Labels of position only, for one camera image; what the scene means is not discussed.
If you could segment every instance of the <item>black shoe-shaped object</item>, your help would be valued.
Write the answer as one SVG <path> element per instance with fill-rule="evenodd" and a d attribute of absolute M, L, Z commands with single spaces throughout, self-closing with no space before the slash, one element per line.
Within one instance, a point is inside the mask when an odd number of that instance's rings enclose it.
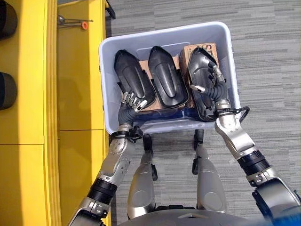
<path fill-rule="evenodd" d="M 193 85 L 205 88 L 214 87 L 215 77 L 212 75 L 213 70 L 208 66 L 209 63 L 216 65 L 215 59 L 205 49 L 194 49 L 188 64 Z M 210 97 L 194 90 L 192 90 L 192 95 L 201 121 L 214 121 L 214 101 Z"/>
<path fill-rule="evenodd" d="M 164 108 L 176 108 L 188 101 L 189 95 L 181 70 L 176 69 L 172 56 L 160 46 L 154 46 L 148 61 L 152 83 Z"/>
<path fill-rule="evenodd" d="M 155 101 L 155 90 L 135 56 L 124 49 L 119 50 L 115 55 L 114 69 L 120 80 L 118 85 L 123 93 L 134 92 L 135 97 L 140 100 L 147 100 L 146 107 Z"/>

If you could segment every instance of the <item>yellow cabinet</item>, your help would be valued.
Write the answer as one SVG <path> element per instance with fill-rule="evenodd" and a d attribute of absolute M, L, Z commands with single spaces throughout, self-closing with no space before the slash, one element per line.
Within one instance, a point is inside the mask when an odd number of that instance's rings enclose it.
<path fill-rule="evenodd" d="M 98 67 L 106 1 L 6 1 L 18 26 L 0 40 L 0 71 L 18 94 L 0 111 L 0 225 L 66 225 L 108 146 Z M 58 12 L 93 22 L 57 29 Z"/>

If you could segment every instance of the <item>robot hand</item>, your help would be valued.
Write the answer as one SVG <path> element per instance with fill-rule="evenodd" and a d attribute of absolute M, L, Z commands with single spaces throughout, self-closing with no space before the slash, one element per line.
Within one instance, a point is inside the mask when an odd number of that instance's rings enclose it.
<path fill-rule="evenodd" d="M 217 65 L 214 65 L 212 62 L 208 64 L 208 66 L 212 69 L 213 76 L 216 78 L 216 84 L 214 88 L 205 88 L 202 86 L 199 86 L 197 84 L 190 85 L 190 88 L 198 91 L 200 93 L 203 93 L 204 95 L 212 98 L 215 102 L 221 101 L 221 100 L 227 100 L 228 93 L 227 93 L 227 86 L 225 79 L 218 68 Z"/>
<path fill-rule="evenodd" d="M 133 126 L 135 117 L 146 105 L 147 100 L 140 100 L 135 97 L 134 92 L 125 92 L 118 113 L 119 125 L 129 124 Z"/>

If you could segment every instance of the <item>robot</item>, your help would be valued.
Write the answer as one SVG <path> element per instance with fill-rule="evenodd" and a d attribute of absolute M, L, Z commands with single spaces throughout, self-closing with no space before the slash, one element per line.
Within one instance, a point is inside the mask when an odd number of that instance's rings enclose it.
<path fill-rule="evenodd" d="M 213 88 L 197 84 L 191 89 L 206 95 L 215 103 L 215 130 L 223 138 L 226 146 L 240 167 L 246 179 L 255 187 L 252 196 L 268 222 L 275 223 L 287 215 L 300 215 L 301 200 L 295 191 L 281 178 L 276 169 L 268 163 L 258 150 L 255 142 L 242 129 L 240 123 L 246 116 L 240 110 L 233 110 L 228 100 L 224 76 L 217 65 L 207 61 L 212 75 L 216 78 Z M 111 135 L 109 154 L 92 184 L 73 215 L 69 226 L 102 226 L 101 221 L 110 209 L 110 202 L 122 182 L 131 155 L 135 152 L 135 141 L 143 137 L 138 127 L 133 127 L 135 116 L 147 105 L 146 100 L 134 98 L 133 93 L 124 93 L 119 110 L 120 127 Z M 156 207 L 153 180 L 158 178 L 152 164 L 151 138 L 143 137 L 145 153 L 136 170 L 128 196 L 128 218 L 122 226 L 156 225 L 246 225 L 248 221 L 226 213 L 227 204 L 224 190 L 214 165 L 209 161 L 203 147 L 203 131 L 196 130 L 196 158 L 192 173 L 198 175 L 197 208 L 171 205 Z"/>

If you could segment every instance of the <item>black cylinder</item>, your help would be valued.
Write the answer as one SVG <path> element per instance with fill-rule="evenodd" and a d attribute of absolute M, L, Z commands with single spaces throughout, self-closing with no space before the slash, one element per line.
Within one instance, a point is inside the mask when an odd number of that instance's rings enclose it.
<path fill-rule="evenodd" d="M 245 171 L 246 175 L 252 175 L 259 171 L 262 171 L 270 164 L 266 161 L 265 157 L 260 151 L 253 151 L 252 153 L 238 159 L 240 167 Z"/>
<path fill-rule="evenodd" d="M 214 88 L 205 89 L 204 94 L 215 102 L 226 100 L 228 97 L 227 85 L 224 81 L 220 81 Z"/>
<path fill-rule="evenodd" d="M 133 108 L 129 108 L 126 104 L 123 104 L 118 112 L 119 125 L 129 124 L 133 126 L 136 116 L 137 112 L 135 112 Z"/>
<path fill-rule="evenodd" d="M 96 178 L 96 180 L 94 181 L 94 183 L 90 188 L 88 197 L 109 205 L 116 190 L 117 190 L 116 185 L 101 180 L 100 178 Z"/>
<path fill-rule="evenodd" d="M 4 0 L 0 0 L 0 40 L 15 33 L 18 24 L 16 11 Z"/>
<path fill-rule="evenodd" d="M 11 107 L 17 97 L 17 86 L 13 77 L 0 72 L 0 110 Z"/>

